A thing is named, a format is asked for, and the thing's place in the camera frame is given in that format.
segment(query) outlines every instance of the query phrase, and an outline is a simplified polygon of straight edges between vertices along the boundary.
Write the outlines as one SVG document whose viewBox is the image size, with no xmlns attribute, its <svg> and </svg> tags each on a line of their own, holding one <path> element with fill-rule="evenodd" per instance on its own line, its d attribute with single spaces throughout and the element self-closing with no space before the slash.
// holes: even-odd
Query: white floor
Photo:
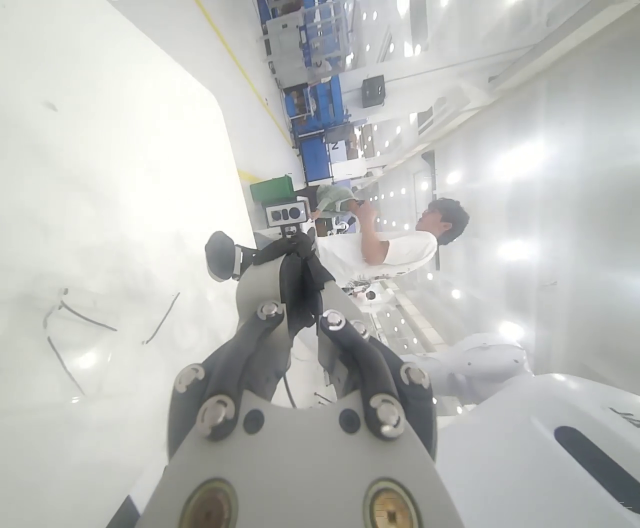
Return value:
<svg viewBox="0 0 640 528">
<path fill-rule="evenodd" d="M 289 174 L 296 188 L 304 185 L 252 0 L 105 1 L 213 93 L 240 171 L 258 179 Z"/>
<path fill-rule="evenodd" d="M 163 450 L 176 373 L 234 332 L 235 284 L 211 280 L 204 243 L 253 241 L 236 162 L 261 177 L 300 164 L 219 51 L 185 51 L 216 102 L 105 0 L 3 1 L 3 525 L 104 528 Z"/>
</svg>

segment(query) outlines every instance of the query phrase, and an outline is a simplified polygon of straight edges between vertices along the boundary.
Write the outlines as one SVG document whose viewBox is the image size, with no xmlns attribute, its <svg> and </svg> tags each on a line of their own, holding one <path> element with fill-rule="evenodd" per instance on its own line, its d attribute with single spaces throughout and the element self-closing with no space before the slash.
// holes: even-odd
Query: black speaker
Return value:
<svg viewBox="0 0 640 528">
<path fill-rule="evenodd" d="M 362 107 L 378 106 L 385 101 L 385 76 L 378 75 L 362 81 Z"/>
</svg>

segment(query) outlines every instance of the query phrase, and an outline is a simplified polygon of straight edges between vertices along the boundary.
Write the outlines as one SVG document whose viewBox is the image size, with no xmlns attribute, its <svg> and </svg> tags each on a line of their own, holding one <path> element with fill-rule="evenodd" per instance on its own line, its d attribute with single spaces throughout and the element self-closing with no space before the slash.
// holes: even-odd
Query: green shirt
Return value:
<svg viewBox="0 0 640 528">
<path fill-rule="evenodd" d="M 316 193 L 321 218 L 333 218 L 348 212 L 346 200 L 355 200 L 351 189 L 337 185 L 320 185 Z"/>
</svg>

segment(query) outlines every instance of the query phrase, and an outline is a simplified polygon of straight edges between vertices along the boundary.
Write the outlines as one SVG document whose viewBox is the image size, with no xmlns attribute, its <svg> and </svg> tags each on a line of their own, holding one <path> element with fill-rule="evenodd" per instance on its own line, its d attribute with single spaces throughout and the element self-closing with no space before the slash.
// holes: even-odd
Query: ceiling light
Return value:
<svg viewBox="0 0 640 528">
<path fill-rule="evenodd" d="M 533 247 L 525 241 L 512 240 L 505 242 L 498 248 L 498 255 L 504 260 L 529 259 L 533 255 Z"/>
<path fill-rule="evenodd" d="M 513 148 L 496 163 L 496 172 L 501 177 L 520 176 L 535 170 L 544 160 L 545 149 L 540 141 L 531 141 Z"/>
<path fill-rule="evenodd" d="M 447 183 L 449 185 L 453 185 L 455 183 L 458 183 L 461 178 L 462 178 L 462 173 L 459 170 L 454 170 L 452 173 L 449 174 L 449 176 L 447 176 Z"/>
<path fill-rule="evenodd" d="M 396 0 L 396 8 L 402 18 L 404 18 L 406 12 L 409 10 L 409 3 L 410 0 Z"/>
<path fill-rule="evenodd" d="M 77 360 L 77 365 L 81 369 L 90 369 L 98 362 L 98 356 L 95 352 L 87 352 L 83 356 L 80 356 Z"/>
<path fill-rule="evenodd" d="M 524 336 L 524 328 L 519 324 L 512 323 L 511 321 L 503 321 L 498 327 L 498 331 L 507 339 L 512 341 L 519 341 Z"/>
</svg>

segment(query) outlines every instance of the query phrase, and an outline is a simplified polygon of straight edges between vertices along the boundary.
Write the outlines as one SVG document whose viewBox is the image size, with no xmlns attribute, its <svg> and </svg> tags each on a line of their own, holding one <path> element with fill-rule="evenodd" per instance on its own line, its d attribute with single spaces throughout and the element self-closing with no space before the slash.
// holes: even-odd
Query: blue machine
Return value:
<svg viewBox="0 0 640 528">
<path fill-rule="evenodd" d="M 267 61 L 284 92 L 307 182 L 332 177 L 330 143 L 349 136 L 340 79 L 349 63 L 342 1 L 258 0 Z"/>
</svg>

